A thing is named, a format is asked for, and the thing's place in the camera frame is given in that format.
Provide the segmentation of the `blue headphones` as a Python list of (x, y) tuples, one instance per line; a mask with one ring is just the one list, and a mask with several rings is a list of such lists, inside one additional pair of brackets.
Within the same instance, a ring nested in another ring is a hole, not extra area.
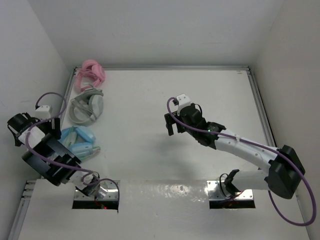
[(100, 146), (95, 145), (94, 133), (88, 127), (81, 125), (63, 129), (59, 142), (82, 161), (92, 158), (101, 150)]

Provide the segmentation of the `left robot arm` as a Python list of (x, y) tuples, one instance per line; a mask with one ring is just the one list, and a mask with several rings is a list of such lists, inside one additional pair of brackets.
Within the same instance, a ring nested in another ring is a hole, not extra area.
[(26, 146), (22, 159), (55, 186), (73, 183), (87, 197), (97, 195), (100, 176), (84, 170), (82, 161), (60, 142), (60, 118), (41, 121), (28, 113), (18, 113), (7, 121), (15, 146)]

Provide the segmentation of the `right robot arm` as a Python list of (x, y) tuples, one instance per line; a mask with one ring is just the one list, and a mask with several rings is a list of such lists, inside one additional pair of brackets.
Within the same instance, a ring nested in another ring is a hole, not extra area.
[(170, 136), (174, 134), (173, 124), (176, 124), (178, 133), (187, 132), (202, 146), (232, 154), (258, 168), (254, 171), (233, 169), (228, 173), (220, 188), (229, 197), (247, 189), (256, 189), (291, 199), (301, 182), (301, 175), (306, 172), (292, 147), (264, 146), (238, 137), (224, 125), (206, 121), (202, 110), (197, 109), (194, 103), (181, 111), (166, 113), (164, 119)]

